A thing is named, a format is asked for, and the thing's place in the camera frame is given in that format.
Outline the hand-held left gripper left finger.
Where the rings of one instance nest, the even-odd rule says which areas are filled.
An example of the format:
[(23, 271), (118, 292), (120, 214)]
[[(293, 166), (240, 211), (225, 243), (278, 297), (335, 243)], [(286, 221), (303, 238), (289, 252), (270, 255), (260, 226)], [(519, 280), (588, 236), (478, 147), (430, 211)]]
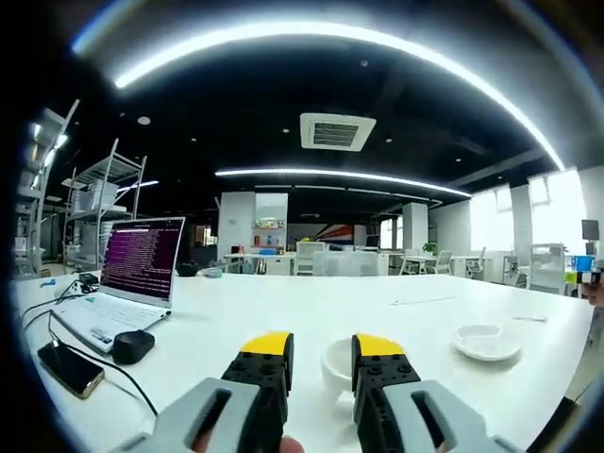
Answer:
[(220, 378), (207, 377), (159, 413), (152, 433), (116, 452), (277, 452), (288, 417), (294, 336), (277, 331), (242, 346)]

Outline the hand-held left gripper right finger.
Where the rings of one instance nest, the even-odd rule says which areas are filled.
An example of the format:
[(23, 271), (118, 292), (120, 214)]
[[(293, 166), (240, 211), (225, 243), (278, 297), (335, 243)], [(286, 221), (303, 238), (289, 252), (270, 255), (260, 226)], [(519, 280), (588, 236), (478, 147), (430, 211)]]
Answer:
[(353, 420), (363, 452), (518, 452), (483, 416), (435, 380), (422, 380), (400, 344), (351, 338)]

